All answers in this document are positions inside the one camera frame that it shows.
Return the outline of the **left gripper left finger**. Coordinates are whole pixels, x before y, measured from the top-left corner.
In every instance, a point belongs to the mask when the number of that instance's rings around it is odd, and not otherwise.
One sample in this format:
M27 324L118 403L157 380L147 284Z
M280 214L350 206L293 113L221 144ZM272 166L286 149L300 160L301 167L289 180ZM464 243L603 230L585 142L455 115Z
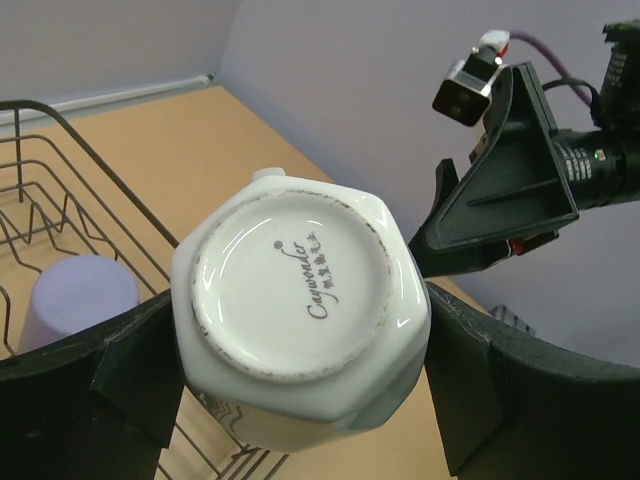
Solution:
M171 295L1 363L4 479L152 479L184 388Z

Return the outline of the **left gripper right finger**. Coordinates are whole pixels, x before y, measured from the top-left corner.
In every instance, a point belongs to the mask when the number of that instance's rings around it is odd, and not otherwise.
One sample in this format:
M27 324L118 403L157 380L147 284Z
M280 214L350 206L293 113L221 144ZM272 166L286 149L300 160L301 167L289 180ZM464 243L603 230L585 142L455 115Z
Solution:
M554 346L426 288L424 365L451 475L638 478L638 369Z

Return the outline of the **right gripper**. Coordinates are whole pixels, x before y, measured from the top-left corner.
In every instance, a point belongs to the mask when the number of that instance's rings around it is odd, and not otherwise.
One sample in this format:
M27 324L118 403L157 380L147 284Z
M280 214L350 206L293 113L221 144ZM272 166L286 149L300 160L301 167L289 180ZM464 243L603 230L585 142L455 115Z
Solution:
M532 64L499 79L499 135L462 177L451 158L436 168L435 200L414 234L423 278L486 270L557 240L578 209L639 199L637 131L562 130L552 142L558 128Z

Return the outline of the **lavender cup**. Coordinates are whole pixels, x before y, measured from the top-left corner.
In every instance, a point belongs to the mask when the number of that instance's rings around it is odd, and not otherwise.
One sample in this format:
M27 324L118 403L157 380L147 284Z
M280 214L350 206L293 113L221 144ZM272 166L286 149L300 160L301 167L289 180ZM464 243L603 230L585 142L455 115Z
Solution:
M139 304L136 278L100 255L64 258L35 281L18 352L49 345L118 316Z

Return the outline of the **white mug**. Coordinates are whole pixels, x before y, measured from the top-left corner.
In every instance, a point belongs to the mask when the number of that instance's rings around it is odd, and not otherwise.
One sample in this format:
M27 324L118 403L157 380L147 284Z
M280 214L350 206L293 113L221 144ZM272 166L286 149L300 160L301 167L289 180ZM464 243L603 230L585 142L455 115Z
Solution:
M244 443L374 430L421 375L429 295L373 194L256 171L176 248L170 290L186 386Z

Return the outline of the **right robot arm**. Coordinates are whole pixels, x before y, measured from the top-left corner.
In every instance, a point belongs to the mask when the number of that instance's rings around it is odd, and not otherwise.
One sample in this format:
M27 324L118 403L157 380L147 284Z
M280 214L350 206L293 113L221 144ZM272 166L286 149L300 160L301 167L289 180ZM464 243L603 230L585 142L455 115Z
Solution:
M433 207L409 244L423 276L488 269L554 241L583 210L638 199L639 23L603 33L611 51L586 101L591 132L558 127L546 97L582 80L561 71L544 83L532 64L505 62L513 31L486 32L449 70L434 110L484 132L466 174L450 159L437 167Z

